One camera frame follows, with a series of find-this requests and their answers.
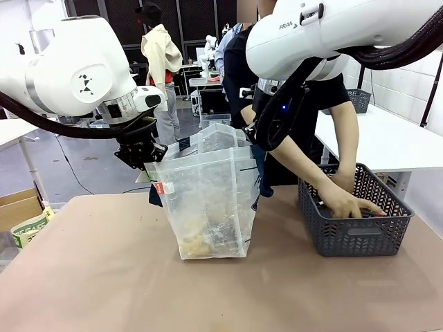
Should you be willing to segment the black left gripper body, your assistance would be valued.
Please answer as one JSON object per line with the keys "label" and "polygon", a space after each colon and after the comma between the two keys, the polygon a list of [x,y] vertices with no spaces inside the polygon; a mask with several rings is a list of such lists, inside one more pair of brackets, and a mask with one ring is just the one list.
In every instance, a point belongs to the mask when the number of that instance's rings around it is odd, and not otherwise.
{"label": "black left gripper body", "polygon": [[139,117],[127,125],[116,140],[120,145],[136,145],[143,151],[151,151],[154,146],[152,132],[155,128],[155,118]]}

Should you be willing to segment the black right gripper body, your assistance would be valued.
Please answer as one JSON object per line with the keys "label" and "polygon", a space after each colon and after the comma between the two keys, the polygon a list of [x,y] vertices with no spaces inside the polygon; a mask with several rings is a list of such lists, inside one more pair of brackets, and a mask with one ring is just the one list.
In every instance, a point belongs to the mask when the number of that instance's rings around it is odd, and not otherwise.
{"label": "black right gripper body", "polygon": [[268,138],[284,138],[289,134],[306,93],[306,90],[295,90],[289,95],[275,95],[271,98],[271,122]]}

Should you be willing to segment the person's left hand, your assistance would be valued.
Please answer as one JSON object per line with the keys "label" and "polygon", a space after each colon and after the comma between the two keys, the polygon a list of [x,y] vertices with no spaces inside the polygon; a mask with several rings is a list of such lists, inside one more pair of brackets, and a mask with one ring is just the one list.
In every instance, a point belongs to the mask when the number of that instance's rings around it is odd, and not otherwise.
{"label": "person's left hand", "polygon": [[349,192],[350,194],[354,191],[355,186],[355,173],[347,173],[347,172],[341,172],[340,170],[337,171],[337,173],[333,174],[331,176],[331,180],[341,187],[346,192]]}

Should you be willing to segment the person's right hand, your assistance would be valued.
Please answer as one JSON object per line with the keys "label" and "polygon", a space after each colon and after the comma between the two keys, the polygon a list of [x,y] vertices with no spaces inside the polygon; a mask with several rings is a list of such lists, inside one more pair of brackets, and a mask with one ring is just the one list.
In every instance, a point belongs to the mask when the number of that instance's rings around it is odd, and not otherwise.
{"label": "person's right hand", "polygon": [[323,203],[332,211],[332,215],[337,219],[361,218],[362,209],[374,212],[378,216],[385,216],[386,213],[373,202],[358,199],[349,192],[332,184],[318,189],[319,196]]}

